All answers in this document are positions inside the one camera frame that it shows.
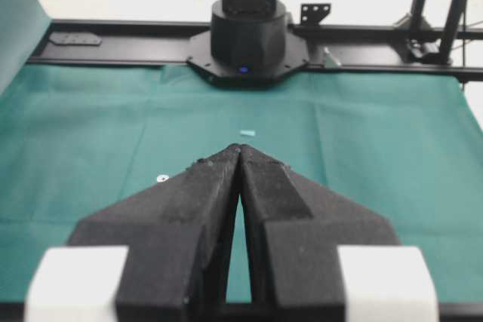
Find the green tablecloth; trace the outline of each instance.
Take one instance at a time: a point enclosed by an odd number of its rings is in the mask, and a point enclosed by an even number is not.
[[[23,298],[79,218],[230,143],[389,217],[441,301],[483,301],[483,135],[456,80],[300,73],[221,90],[185,66],[20,71],[0,97],[0,300]],[[242,218],[233,255],[229,299],[248,300]]]

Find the white block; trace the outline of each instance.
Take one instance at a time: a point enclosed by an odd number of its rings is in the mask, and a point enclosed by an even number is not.
[[[438,322],[438,299],[416,247],[339,246],[346,322]]]
[[[25,322],[116,322],[115,295],[128,247],[58,247],[30,283]]]

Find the cable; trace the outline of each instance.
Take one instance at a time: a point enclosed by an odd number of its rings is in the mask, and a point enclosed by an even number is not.
[[[479,26],[480,24],[483,24],[483,20],[480,20],[479,22],[476,22],[476,23],[469,24],[468,28],[473,28],[475,26]]]
[[[471,43],[472,41],[475,41],[475,39],[470,39],[468,41],[465,41],[465,45]],[[462,44],[461,45],[457,45],[456,47],[451,48],[451,50],[452,51],[455,51],[456,49],[460,49],[460,48],[463,48],[463,45]]]
[[[463,46],[461,47],[463,52],[463,67],[466,67],[466,11],[467,11],[468,0],[465,0],[465,11],[463,12]]]

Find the metal stand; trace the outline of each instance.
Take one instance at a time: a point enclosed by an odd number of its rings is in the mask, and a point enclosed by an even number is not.
[[[451,50],[453,48],[454,39],[456,39],[458,33],[461,15],[465,10],[467,1],[468,0],[451,1],[450,11],[448,18],[446,19],[445,30],[443,31],[441,44],[439,46],[441,64],[449,64],[451,62]]]
[[[398,29],[406,29],[410,33],[417,33],[421,29],[431,29],[424,19],[423,11],[426,0],[413,0],[411,11],[396,23]]]

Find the green cloth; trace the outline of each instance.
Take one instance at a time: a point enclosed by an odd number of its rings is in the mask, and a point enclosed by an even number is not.
[[[23,299],[79,218],[230,143],[389,217],[442,302],[483,301],[483,134],[455,79],[300,73],[222,90],[185,66],[21,70],[0,97],[0,300]],[[241,214],[233,248],[229,300],[249,300]]]
[[[37,0],[0,0],[0,94],[32,53],[50,22]]]

